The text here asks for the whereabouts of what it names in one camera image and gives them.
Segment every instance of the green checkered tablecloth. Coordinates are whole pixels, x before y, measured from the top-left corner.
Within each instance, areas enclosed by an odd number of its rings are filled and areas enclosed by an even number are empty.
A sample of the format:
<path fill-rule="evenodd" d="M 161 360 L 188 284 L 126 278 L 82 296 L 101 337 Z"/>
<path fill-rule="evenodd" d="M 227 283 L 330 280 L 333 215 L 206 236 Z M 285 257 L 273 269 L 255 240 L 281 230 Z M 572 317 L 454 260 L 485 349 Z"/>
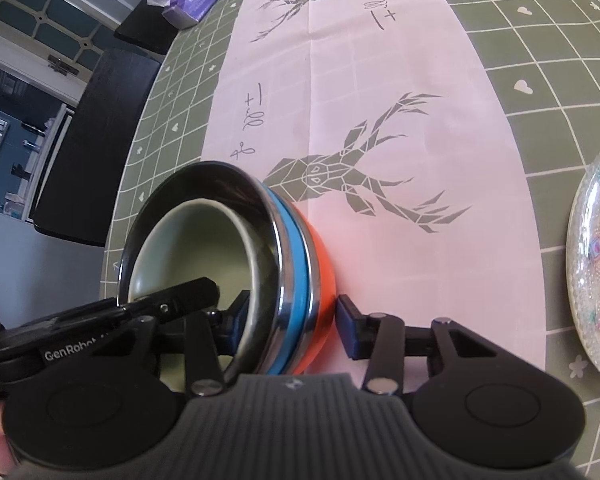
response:
<path fill-rule="evenodd" d="M 586 165 L 600 151 L 600 0 L 446 1 L 473 43 L 518 145 L 542 253 L 546 369 L 586 407 L 587 428 L 573 461 L 600 479 L 600 374 L 574 330 L 564 276 L 571 203 Z M 123 175 L 103 296 L 116 293 L 122 247 L 144 200 L 177 168 L 200 158 L 241 3 L 220 0 L 198 27 L 176 38 L 163 63 Z"/>

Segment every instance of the silver bolt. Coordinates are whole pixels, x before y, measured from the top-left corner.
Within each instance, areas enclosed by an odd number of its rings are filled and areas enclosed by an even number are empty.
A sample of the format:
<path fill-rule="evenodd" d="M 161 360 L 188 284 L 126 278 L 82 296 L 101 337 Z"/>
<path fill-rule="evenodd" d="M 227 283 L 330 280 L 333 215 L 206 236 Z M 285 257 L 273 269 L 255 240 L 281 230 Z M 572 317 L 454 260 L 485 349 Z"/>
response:
<path fill-rule="evenodd" d="M 222 392 L 222 384 L 213 379 L 200 379 L 191 385 L 191 391 L 199 397 L 212 397 Z"/>
<path fill-rule="evenodd" d="M 376 395 L 391 395 L 398 389 L 398 383 L 387 377 L 376 377 L 366 384 L 366 389 Z"/>

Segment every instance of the black chair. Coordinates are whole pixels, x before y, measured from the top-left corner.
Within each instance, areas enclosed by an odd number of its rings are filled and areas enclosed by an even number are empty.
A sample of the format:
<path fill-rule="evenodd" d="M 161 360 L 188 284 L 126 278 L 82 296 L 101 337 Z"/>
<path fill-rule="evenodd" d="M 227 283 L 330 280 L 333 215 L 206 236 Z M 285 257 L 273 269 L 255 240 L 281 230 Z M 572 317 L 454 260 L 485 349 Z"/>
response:
<path fill-rule="evenodd" d="M 167 54 L 178 29 L 162 16 L 162 8 L 141 0 L 114 31 L 114 37 L 156 54 Z"/>
<path fill-rule="evenodd" d="M 138 121 L 160 64 L 125 50 L 100 58 L 32 218 L 42 234 L 104 247 Z"/>

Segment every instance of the white heart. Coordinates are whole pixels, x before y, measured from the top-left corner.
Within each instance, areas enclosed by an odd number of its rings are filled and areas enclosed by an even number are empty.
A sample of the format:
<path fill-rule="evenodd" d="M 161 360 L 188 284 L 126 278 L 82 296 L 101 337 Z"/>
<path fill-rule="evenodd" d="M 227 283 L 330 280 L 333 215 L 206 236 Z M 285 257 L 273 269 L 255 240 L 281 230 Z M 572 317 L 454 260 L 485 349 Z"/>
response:
<path fill-rule="evenodd" d="M 534 92 L 534 90 L 526 83 L 524 79 L 519 79 L 516 81 L 516 84 L 513 85 L 513 88 L 514 90 L 522 92 L 523 94 L 531 95 Z"/>

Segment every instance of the glass plate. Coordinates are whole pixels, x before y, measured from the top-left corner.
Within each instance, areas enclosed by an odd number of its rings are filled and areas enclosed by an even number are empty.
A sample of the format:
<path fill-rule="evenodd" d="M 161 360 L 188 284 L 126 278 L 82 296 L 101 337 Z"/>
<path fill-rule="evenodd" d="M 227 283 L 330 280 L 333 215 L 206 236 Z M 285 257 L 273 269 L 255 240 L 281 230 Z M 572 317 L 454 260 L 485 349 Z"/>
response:
<path fill-rule="evenodd" d="M 566 269 L 578 336 L 600 370 L 600 154 L 587 169 L 573 201 Z"/>

